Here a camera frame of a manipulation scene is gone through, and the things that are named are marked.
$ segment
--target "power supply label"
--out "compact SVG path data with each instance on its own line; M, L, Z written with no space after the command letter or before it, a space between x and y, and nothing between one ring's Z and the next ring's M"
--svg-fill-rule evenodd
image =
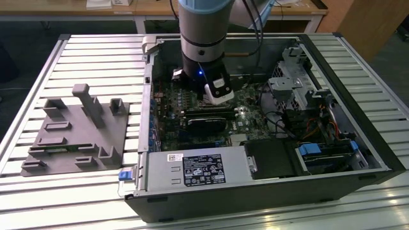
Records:
M222 155L184 157L186 186L226 183Z

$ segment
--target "barcode sticker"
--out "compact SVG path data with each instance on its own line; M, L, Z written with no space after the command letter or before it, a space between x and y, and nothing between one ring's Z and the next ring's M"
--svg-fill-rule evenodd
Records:
M168 161L182 161L184 154L168 154Z

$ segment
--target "aluminum slotted table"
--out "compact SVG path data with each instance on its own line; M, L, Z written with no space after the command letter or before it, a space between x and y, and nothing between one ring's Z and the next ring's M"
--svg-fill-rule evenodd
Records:
M46 113L47 98L91 86L102 103L131 103L125 166L138 163L144 66L143 34L62 35L0 145L0 229L383 229L409 224L409 173L360 189L338 201L240 214L147 224L119 196L121 170L22 177ZM409 111L344 38L311 34L371 121L409 168ZM326 88L318 71L314 74Z

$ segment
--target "blue latch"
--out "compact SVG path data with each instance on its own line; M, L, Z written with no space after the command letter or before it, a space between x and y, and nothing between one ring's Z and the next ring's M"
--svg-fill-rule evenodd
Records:
M351 146L352 146L354 151L359 150L359 144L356 143L355 140L351 141Z
M299 147L302 156L307 154L319 154L322 153L322 149L319 144L311 143L311 144L304 144Z
M122 171L119 174L121 181L131 181L132 180L132 171Z

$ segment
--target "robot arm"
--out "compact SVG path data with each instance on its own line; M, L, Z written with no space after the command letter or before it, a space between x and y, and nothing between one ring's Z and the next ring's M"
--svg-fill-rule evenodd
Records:
M267 21L275 0L255 2ZM256 9L252 14L260 25ZM250 14L242 0L179 0L179 22L184 73L199 94L212 104L220 104L235 97L223 63L228 25L232 22L254 28Z

